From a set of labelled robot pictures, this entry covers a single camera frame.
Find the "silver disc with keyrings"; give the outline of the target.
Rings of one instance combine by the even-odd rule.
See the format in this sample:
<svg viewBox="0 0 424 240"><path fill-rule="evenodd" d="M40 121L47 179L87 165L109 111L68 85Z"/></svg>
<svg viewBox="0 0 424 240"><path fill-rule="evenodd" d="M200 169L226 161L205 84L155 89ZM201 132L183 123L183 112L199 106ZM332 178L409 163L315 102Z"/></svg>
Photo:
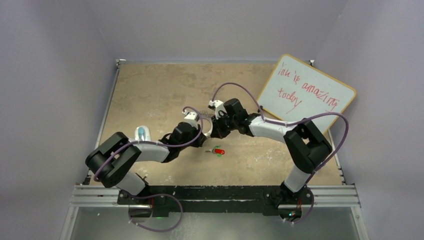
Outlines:
<svg viewBox="0 0 424 240"><path fill-rule="evenodd" d="M206 111L200 111L198 115L201 116L203 122L202 133L207 138L211 138L211 134L213 131L212 117L214 117L215 115L213 113L207 113Z"/></svg>

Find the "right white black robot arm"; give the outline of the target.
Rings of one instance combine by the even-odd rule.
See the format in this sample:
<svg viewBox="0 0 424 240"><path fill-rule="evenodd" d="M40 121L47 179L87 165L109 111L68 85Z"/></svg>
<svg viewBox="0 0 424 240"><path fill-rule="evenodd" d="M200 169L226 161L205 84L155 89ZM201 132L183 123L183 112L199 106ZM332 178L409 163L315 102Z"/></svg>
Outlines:
<svg viewBox="0 0 424 240"><path fill-rule="evenodd" d="M294 166L280 185L280 196L288 204L300 198L301 192L317 167L333 151L330 143L311 120L302 123L271 121L259 113L247 113L237 98L226 102L210 101L211 138L223 139L232 131L250 137L263 137L287 146Z"/></svg>

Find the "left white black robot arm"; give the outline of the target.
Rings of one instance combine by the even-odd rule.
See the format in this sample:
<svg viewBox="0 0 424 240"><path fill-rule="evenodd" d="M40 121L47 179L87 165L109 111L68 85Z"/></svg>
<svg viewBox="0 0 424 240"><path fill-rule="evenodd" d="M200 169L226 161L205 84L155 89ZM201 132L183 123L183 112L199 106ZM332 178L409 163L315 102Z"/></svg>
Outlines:
<svg viewBox="0 0 424 240"><path fill-rule="evenodd" d="M131 140L116 132L86 157L85 164L104 187L124 190L132 201L142 205L149 199L148 183L131 172L134 163L168 163L188 147L201 147L206 139L200 125L194 127L187 122L180 122L171 133L152 143Z"/></svg>

